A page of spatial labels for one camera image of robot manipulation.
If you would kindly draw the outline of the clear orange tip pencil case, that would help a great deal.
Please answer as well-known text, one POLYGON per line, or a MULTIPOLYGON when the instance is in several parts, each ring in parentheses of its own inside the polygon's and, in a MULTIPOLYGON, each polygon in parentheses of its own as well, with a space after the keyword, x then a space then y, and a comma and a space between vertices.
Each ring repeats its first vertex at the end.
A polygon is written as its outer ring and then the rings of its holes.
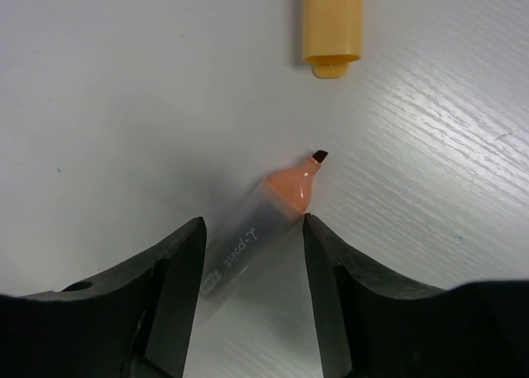
POLYGON ((298 163, 266 175, 220 221, 207 241, 197 320, 204 324, 222 305, 252 261, 305 215, 312 184, 328 152, 318 150, 298 163))

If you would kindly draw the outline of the yellow orange eraser cap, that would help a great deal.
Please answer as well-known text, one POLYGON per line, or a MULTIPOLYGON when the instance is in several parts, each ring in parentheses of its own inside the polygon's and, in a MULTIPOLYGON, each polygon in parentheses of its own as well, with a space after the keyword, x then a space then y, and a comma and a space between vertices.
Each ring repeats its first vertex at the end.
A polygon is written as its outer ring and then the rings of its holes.
POLYGON ((362 56, 363 0, 303 0, 303 61, 339 79, 362 56))

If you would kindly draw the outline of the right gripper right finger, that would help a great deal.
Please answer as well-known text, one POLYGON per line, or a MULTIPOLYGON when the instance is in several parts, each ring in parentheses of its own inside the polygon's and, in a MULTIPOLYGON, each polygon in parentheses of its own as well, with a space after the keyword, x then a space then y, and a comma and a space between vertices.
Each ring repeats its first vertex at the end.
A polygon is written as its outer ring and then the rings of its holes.
POLYGON ((303 222, 307 277, 326 377, 525 377, 528 283, 440 289, 303 222))

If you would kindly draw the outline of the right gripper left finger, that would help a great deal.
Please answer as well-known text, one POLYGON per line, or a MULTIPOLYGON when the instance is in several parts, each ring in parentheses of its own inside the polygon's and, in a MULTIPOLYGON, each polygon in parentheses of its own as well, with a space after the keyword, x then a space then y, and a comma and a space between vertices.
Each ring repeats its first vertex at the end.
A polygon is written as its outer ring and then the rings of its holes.
POLYGON ((180 377, 203 275, 206 225, 61 291, 1 298, 4 377, 180 377))

